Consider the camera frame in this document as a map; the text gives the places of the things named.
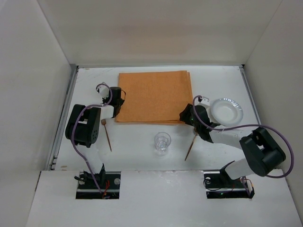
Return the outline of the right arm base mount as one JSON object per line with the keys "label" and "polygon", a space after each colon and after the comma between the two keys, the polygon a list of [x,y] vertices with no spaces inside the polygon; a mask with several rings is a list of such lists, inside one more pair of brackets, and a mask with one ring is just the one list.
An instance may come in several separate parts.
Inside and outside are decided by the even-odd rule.
{"label": "right arm base mount", "polygon": [[203,185],[208,199],[252,199],[255,195],[250,179],[232,180],[219,170],[204,171]]}

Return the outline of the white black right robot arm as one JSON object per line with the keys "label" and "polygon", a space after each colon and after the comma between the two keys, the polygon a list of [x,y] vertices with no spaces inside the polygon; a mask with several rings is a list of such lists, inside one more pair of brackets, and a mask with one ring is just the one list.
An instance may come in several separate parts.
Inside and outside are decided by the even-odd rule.
{"label": "white black right robot arm", "polygon": [[245,158],[232,161],[220,169],[224,180],[236,180],[256,174],[264,177],[286,160],[284,151],[264,127],[254,125],[253,130],[228,130],[212,122],[202,105],[187,104],[179,120],[193,126],[199,137],[210,143],[225,144],[240,149]]}

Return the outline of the orange cloth napkin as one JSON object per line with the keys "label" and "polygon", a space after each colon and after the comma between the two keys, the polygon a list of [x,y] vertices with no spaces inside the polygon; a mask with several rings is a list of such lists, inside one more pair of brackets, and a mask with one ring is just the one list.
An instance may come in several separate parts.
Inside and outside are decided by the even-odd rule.
{"label": "orange cloth napkin", "polygon": [[179,114],[193,100],[190,73],[120,73],[118,86],[126,92],[116,122],[181,124]]}

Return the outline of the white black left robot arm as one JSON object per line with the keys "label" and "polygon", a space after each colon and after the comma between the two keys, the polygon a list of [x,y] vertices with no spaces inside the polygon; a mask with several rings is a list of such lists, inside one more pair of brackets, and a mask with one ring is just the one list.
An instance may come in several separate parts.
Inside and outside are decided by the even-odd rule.
{"label": "white black left robot arm", "polygon": [[88,176],[97,183],[101,183],[103,180],[103,171],[100,170],[98,174],[94,173],[88,158],[76,146],[90,148],[97,141],[99,125],[106,122],[106,119],[117,117],[125,101],[121,97],[121,93],[124,91],[120,87],[109,87],[105,83],[101,83],[96,87],[98,93],[102,93],[102,86],[108,89],[106,96],[102,98],[103,103],[88,106],[74,105],[65,130],[65,137],[71,141],[77,154],[85,160],[90,171]]}

